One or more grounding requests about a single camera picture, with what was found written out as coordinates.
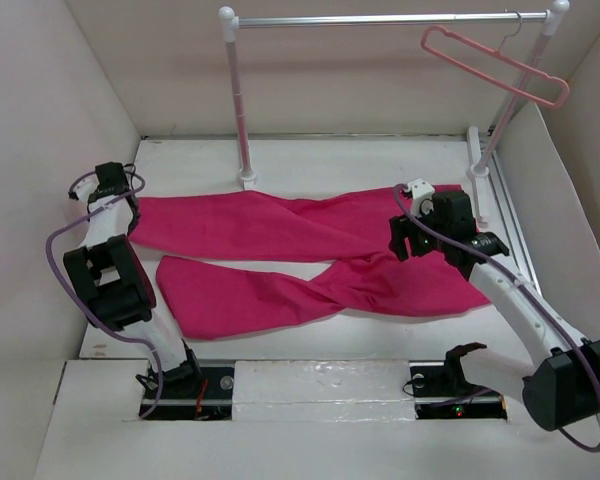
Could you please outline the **pink trousers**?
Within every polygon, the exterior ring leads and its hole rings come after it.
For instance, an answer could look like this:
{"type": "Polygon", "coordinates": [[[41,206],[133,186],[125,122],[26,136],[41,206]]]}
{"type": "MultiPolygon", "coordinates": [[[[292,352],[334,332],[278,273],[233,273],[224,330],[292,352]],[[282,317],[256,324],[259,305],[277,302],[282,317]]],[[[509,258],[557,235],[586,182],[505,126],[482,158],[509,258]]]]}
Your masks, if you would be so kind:
{"type": "Polygon", "coordinates": [[[257,191],[144,197],[133,243],[162,253],[156,282],[182,334],[216,340],[295,327],[346,309],[459,315],[485,297],[439,253],[397,260],[390,188],[332,198],[257,191]]]}

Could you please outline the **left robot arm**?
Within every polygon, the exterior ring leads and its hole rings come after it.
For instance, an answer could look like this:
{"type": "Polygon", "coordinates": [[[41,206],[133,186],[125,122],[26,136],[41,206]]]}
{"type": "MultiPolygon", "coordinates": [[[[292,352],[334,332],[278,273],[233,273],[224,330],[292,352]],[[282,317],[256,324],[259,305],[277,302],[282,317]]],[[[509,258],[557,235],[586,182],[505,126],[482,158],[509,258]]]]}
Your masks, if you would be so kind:
{"type": "Polygon", "coordinates": [[[152,283],[130,242],[143,186],[132,166],[114,162],[74,182],[69,197],[86,207],[86,234],[63,254],[63,266],[89,323],[150,361],[148,373],[138,377],[141,385],[155,394],[193,397],[204,385],[199,362],[154,313],[152,283]]]}

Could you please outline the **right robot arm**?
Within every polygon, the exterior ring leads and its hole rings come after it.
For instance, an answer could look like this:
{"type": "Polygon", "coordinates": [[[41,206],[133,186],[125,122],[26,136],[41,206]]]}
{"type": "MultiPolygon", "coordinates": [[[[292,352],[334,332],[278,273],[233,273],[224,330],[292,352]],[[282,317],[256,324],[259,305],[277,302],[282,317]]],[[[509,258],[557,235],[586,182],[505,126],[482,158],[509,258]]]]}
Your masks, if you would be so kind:
{"type": "Polygon", "coordinates": [[[528,364],[465,347],[442,369],[442,381],[463,394],[476,384],[521,402],[546,431],[600,417],[600,340],[592,341],[564,320],[516,268],[504,242],[481,231],[471,199],[462,190],[438,192],[416,179],[394,187],[401,215],[389,222],[390,250],[405,261],[432,252],[496,308],[526,348],[528,364]]]}

